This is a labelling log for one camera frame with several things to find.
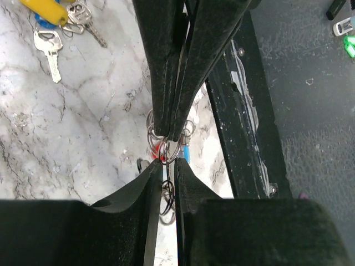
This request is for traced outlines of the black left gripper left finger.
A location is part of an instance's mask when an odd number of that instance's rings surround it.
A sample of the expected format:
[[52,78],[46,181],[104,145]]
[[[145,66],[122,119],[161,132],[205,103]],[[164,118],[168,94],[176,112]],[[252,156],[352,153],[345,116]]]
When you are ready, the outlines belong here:
[[1,200],[2,265],[153,265],[163,168],[93,205],[77,200]]

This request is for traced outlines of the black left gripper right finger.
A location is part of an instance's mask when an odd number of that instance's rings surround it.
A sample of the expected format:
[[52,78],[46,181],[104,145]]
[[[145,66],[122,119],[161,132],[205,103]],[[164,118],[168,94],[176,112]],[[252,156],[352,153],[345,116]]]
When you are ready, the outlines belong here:
[[175,161],[179,265],[351,265],[326,210],[307,199],[223,199]]

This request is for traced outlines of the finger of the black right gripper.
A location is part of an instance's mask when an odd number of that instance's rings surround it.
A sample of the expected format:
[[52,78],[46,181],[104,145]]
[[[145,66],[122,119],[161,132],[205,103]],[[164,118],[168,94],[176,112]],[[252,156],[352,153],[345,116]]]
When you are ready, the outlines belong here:
[[186,1],[190,27],[182,47],[169,123],[177,141],[193,99],[241,24],[251,1]]
[[133,1],[151,78],[154,130],[168,136],[188,19],[184,1]]

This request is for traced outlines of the red key tag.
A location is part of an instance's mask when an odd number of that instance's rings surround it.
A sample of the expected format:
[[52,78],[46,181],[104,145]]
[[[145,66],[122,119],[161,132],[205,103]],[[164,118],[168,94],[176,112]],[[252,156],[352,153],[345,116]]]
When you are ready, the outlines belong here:
[[153,159],[159,159],[162,162],[166,161],[166,155],[165,155],[165,148],[166,148],[166,143],[165,142],[157,142],[154,145],[153,151],[151,152],[151,156]]

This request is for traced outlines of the blue handled key ring organiser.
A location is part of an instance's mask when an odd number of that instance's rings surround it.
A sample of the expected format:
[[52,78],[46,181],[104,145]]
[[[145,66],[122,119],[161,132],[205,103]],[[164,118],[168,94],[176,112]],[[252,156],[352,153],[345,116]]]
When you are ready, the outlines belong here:
[[175,210],[175,187],[174,187],[174,177],[173,168],[174,162],[177,158],[184,158],[187,162],[190,162],[190,140],[195,132],[196,125],[191,120],[186,120],[182,133],[176,144],[167,140],[166,137],[158,136],[154,131],[154,119],[153,111],[150,110],[146,117],[146,129],[147,129],[147,140],[149,145],[149,152],[153,151],[154,145],[157,142],[165,142],[165,155],[166,161],[162,162],[158,158],[157,160],[163,166],[163,182],[162,182],[162,192],[161,199],[163,206],[159,213],[160,223],[169,226],[174,223],[176,219]]

